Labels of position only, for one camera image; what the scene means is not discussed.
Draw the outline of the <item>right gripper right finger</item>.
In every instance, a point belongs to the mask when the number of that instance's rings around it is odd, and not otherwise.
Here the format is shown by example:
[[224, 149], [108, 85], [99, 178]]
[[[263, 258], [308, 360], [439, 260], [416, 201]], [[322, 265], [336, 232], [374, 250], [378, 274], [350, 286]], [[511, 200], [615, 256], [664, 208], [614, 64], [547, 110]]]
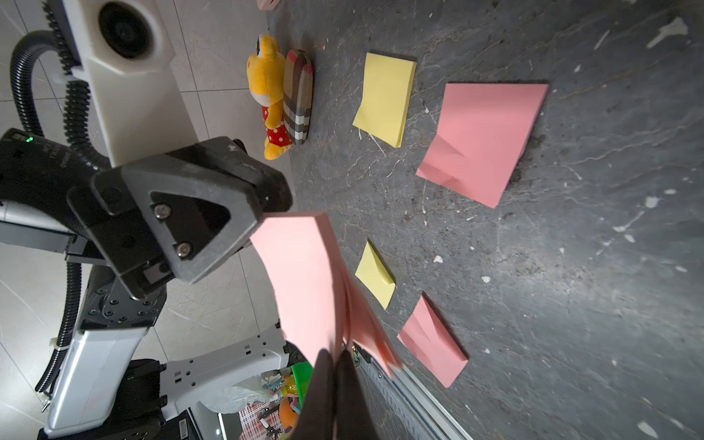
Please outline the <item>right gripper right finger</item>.
[[379, 440], [349, 351], [335, 367], [335, 386], [335, 439]]

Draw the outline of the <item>torn hot pink page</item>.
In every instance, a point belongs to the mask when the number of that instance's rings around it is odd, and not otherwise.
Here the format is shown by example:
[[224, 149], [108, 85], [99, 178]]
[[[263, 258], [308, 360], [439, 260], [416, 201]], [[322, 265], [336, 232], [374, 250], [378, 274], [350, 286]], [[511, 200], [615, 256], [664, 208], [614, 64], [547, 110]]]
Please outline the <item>torn hot pink page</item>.
[[496, 207], [547, 91], [547, 84], [447, 84], [436, 136], [416, 175]]

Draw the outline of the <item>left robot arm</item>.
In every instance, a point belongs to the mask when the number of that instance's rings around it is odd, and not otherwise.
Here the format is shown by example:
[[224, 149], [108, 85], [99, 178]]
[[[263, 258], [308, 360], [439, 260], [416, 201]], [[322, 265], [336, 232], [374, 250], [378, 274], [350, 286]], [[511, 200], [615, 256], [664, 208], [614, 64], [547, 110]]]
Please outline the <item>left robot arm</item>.
[[249, 244], [266, 214], [290, 208], [283, 174], [237, 139], [172, 141], [168, 150], [111, 165], [87, 138], [90, 85], [69, 83], [68, 145], [45, 139], [31, 73], [67, 44], [45, 30], [22, 38], [10, 79], [21, 128], [1, 140], [1, 198], [49, 216], [58, 228], [4, 222], [2, 237], [28, 248], [64, 242], [62, 324], [37, 391], [49, 397], [42, 439], [152, 439], [210, 393], [287, 365], [280, 326], [199, 357], [134, 359], [174, 279], [198, 282]]

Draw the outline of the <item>torn yellow page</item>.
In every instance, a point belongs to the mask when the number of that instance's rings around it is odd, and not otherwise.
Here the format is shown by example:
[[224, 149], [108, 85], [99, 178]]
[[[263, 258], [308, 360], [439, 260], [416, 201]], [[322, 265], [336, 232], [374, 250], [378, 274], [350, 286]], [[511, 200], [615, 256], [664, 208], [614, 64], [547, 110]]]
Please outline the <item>torn yellow page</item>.
[[365, 245], [355, 275], [386, 310], [392, 300], [396, 284], [370, 241]]

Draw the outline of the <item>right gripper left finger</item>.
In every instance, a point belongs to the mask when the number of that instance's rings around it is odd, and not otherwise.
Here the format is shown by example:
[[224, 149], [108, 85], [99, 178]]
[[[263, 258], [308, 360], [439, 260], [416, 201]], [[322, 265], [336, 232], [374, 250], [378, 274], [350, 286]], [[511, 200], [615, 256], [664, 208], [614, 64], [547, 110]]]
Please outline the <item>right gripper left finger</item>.
[[313, 368], [313, 376], [304, 400], [304, 407], [292, 440], [331, 440], [336, 418], [336, 365], [331, 354], [321, 349]]

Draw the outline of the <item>hot pink memo pad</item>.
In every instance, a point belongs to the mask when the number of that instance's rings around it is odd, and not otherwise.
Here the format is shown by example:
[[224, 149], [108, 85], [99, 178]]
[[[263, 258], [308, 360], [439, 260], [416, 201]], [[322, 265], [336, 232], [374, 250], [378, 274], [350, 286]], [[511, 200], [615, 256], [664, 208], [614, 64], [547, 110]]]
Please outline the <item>hot pink memo pad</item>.
[[348, 343], [389, 376], [403, 367], [351, 276], [327, 214], [268, 214], [250, 241], [271, 281], [284, 337], [311, 364], [322, 350], [339, 359]]

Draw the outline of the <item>yellow memo pad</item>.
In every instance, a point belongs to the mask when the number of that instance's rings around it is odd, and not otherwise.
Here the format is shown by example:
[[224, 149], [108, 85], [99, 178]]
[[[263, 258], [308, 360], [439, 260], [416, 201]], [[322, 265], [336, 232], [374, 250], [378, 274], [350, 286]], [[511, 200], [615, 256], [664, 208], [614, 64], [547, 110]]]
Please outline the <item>yellow memo pad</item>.
[[413, 91], [416, 62], [369, 52], [353, 126], [398, 149]]

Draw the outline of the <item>torn salmon page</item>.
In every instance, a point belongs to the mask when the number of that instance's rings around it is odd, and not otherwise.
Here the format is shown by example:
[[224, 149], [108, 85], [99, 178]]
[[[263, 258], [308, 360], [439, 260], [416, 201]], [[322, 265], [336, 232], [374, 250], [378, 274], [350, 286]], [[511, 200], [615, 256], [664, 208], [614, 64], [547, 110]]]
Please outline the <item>torn salmon page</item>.
[[446, 389], [469, 363], [424, 293], [397, 338]]

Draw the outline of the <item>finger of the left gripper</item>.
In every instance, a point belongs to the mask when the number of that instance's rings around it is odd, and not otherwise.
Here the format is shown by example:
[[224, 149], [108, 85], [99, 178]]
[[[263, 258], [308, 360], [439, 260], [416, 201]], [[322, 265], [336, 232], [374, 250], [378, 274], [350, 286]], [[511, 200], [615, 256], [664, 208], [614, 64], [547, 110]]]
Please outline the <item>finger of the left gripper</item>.
[[250, 184], [264, 213], [293, 206], [293, 193], [283, 173], [249, 156], [240, 139], [214, 137], [181, 149], [181, 159]]

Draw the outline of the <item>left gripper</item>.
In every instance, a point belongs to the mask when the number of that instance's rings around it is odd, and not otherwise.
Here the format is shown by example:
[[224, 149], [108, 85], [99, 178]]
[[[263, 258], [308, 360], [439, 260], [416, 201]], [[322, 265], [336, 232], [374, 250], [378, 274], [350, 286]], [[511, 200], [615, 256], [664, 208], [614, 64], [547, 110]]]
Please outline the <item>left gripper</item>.
[[97, 174], [68, 147], [16, 128], [1, 137], [1, 199], [87, 239], [136, 300], [166, 292], [165, 258], [177, 279], [205, 278], [263, 214], [250, 184], [215, 170], [137, 161]]

